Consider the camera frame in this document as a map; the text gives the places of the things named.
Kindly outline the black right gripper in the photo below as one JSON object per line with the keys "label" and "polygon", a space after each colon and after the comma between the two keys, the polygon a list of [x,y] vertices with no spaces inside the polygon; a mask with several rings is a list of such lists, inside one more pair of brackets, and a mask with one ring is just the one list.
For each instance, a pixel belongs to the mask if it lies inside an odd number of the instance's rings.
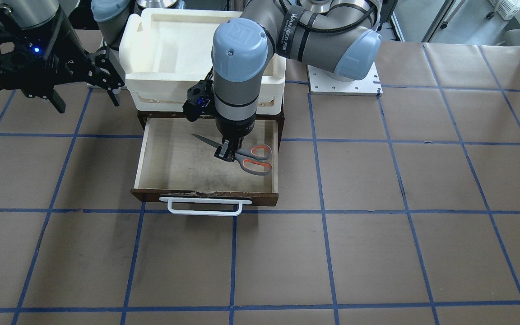
{"label": "black right gripper", "polygon": [[28,29],[20,27],[9,9],[0,9],[0,19],[2,88],[46,97],[64,114],[66,104],[54,87],[87,82],[106,90],[113,105],[120,106],[125,73],[116,54],[107,45],[88,54],[62,9],[45,23]]}

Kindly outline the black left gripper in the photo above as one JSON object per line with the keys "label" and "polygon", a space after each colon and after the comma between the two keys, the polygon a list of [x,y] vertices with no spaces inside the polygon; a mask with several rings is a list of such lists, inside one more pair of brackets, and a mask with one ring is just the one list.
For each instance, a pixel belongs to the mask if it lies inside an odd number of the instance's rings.
{"label": "black left gripper", "polygon": [[214,156],[218,159],[233,162],[243,139],[252,132],[255,119],[229,120],[217,119],[217,128],[222,135],[223,144],[217,148]]}

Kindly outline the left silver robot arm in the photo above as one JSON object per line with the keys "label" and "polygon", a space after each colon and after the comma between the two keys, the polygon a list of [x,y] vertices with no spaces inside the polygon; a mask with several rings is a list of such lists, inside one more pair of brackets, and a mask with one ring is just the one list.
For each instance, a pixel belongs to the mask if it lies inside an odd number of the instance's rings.
{"label": "left silver robot arm", "polygon": [[365,78],[380,49],[381,0],[330,0],[315,13],[288,0],[251,0],[240,17],[217,27],[211,48],[215,156],[233,161],[254,127],[261,80],[274,55],[352,80]]}

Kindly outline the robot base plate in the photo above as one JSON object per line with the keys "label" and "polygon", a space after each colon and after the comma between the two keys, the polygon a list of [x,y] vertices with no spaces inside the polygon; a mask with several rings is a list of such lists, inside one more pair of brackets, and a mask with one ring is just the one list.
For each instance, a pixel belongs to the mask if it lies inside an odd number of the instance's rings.
{"label": "robot base plate", "polygon": [[312,94],[376,96],[383,93],[375,63],[372,64],[367,76],[361,80],[334,75],[310,65],[307,66],[307,72]]}

